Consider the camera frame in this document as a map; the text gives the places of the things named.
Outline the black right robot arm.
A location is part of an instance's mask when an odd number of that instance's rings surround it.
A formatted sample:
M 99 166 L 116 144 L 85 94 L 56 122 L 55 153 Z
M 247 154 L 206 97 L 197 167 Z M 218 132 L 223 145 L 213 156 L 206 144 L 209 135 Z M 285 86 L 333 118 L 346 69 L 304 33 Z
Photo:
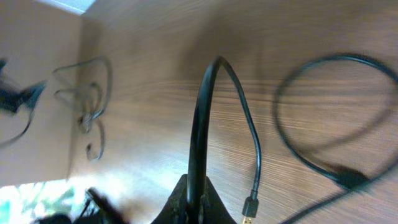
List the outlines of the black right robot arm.
M 190 223 L 191 219 L 185 211 L 186 207 L 186 183 L 184 174 L 177 182 L 163 209 L 152 221 L 153 223 Z M 66 213 L 57 212 L 34 220 L 34 223 L 126 223 L 121 213 L 118 212 L 107 200 L 94 188 L 86 191 L 88 197 L 83 210 L 74 220 Z M 234 219 L 228 213 L 222 200 L 216 192 L 210 179 L 206 180 L 206 195 L 200 200 L 198 223 L 234 223 Z

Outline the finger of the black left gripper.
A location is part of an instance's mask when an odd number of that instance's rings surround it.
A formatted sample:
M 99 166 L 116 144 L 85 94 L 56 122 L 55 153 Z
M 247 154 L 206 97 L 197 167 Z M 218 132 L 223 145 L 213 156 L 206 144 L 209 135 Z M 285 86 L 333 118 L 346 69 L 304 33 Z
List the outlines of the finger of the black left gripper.
M 5 81 L 1 81 L 1 109 L 17 113 L 21 106 L 33 111 L 47 82 L 41 81 L 24 89 L 18 89 Z

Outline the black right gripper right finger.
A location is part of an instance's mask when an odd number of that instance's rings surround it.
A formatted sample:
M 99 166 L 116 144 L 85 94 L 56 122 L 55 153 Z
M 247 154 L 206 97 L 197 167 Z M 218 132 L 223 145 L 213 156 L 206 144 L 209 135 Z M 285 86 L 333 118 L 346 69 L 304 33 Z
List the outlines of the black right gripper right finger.
M 198 222 L 200 224 L 236 224 L 208 177 L 205 194 L 200 199 Z

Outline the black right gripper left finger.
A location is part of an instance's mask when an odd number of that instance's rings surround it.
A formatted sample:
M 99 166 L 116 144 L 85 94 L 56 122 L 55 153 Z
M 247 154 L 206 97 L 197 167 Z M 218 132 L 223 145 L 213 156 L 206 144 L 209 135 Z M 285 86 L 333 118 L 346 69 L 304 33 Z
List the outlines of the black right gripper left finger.
M 152 224 L 186 223 L 187 174 L 181 176 L 161 212 Z

